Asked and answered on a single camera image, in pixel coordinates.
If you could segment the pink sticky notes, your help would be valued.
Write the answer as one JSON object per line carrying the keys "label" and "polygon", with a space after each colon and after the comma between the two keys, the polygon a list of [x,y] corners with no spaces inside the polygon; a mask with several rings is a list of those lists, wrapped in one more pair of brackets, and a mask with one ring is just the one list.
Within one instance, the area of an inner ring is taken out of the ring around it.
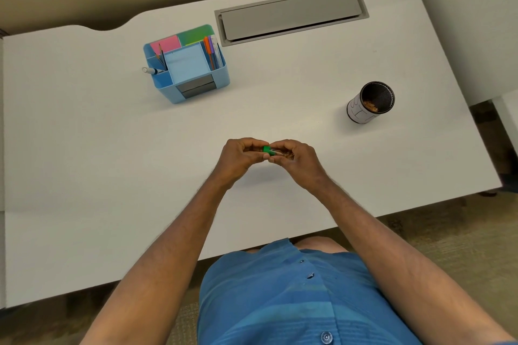
{"label": "pink sticky notes", "polygon": [[150,42],[149,45],[155,54],[161,54],[161,52],[167,53],[182,47],[178,35],[176,34]]}

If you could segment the green sticky notes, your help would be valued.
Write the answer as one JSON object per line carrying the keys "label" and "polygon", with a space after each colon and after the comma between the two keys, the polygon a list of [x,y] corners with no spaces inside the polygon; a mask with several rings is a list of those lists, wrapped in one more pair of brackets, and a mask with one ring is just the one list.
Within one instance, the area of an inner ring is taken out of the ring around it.
{"label": "green sticky notes", "polygon": [[205,37],[209,37],[211,35],[214,35],[214,30],[209,24],[205,24],[176,34],[181,47],[203,41]]}

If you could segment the blue polo shirt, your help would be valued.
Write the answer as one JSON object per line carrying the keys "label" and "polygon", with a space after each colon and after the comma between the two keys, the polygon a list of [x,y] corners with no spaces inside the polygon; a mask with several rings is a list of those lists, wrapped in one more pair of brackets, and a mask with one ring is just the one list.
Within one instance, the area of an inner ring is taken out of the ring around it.
{"label": "blue polo shirt", "polygon": [[206,272],[199,345],[422,345],[361,258],[288,239],[236,251]]}

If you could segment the person's right forearm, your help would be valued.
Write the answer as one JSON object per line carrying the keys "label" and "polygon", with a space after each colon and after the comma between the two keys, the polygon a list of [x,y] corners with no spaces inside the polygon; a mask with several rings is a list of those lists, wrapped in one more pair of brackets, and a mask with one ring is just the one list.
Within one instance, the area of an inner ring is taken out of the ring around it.
{"label": "person's right forearm", "polygon": [[426,345],[516,340],[444,270],[373,217],[332,179],[308,188],[329,211],[384,296]]}

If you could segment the black and white cylindrical cup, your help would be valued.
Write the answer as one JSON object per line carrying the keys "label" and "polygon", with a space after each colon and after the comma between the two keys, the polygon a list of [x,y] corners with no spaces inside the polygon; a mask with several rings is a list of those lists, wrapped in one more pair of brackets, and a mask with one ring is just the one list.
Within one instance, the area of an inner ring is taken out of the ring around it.
{"label": "black and white cylindrical cup", "polygon": [[388,113],[394,103],[395,94],[390,86],[381,81],[371,81],[348,102],[346,113],[351,121],[364,125]]}

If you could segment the person's left hand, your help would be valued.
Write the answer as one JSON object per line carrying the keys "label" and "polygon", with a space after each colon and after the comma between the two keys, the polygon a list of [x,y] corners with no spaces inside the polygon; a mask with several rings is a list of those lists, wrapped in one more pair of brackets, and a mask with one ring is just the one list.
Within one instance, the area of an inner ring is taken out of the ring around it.
{"label": "person's left hand", "polygon": [[210,178],[229,189],[252,166],[248,165],[246,152],[263,152],[262,147],[268,145],[266,141],[251,137],[229,139],[223,146]]}

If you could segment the white side desk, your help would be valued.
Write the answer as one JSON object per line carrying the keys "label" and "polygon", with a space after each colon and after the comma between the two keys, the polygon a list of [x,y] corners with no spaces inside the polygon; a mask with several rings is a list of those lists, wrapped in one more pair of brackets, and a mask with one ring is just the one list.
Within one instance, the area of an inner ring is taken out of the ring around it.
{"label": "white side desk", "polygon": [[518,89],[518,0],[423,0],[469,105]]}

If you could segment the person's left forearm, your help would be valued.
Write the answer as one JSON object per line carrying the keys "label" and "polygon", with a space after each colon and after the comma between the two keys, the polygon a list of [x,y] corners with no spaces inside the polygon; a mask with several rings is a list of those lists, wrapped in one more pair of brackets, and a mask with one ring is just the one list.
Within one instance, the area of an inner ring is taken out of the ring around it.
{"label": "person's left forearm", "polygon": [[211,173],[115,287],[80,345],[165,345],[219,204],[234,183]]}

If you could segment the purple pen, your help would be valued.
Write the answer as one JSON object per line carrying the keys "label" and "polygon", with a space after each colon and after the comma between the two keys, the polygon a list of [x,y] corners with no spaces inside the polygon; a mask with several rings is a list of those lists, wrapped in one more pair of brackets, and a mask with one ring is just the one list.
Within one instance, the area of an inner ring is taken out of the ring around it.
{"label": "purple pen", "polygon": [[211,52],[211,57],[213,59],[214,69],[215,70],[219,69],[220,64],[217,59],[216,48],[214,47],[214,43],[212,42],[212,36],[208,36],[208,44],[209,44],[209,48],[210,48],[210,52]]}

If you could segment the blue desk organizer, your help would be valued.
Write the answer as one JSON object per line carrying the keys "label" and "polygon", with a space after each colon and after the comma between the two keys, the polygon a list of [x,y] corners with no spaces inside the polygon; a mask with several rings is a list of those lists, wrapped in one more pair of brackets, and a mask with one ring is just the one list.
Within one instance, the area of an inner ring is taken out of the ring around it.
{"label": "blue desk organizer", "polygon": [[[178,104],[198,95],[227,87],[230,84],[229,69],[220,44],[219,49],[224,67],[214,71],[211,70],[204,41],[164,53],[168,71],[150,75],[154,87],[172,104]],[[164,70],[159,60],[159,54],[152,51],[149,43],[143,46],[143,51],[146,67]]]}

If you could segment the person's right hand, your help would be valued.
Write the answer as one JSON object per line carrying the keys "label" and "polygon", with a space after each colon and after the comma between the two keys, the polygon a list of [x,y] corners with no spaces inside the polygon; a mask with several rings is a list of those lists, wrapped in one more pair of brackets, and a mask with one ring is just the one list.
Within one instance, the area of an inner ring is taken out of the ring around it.
{"label": "person's right hand", "polygon": [[288,166],[282,168],[308,192],[315,194],[332,182],[312,146],[294,139],[280,140],[270,146],[293,153],[293,159],[287,158]]}

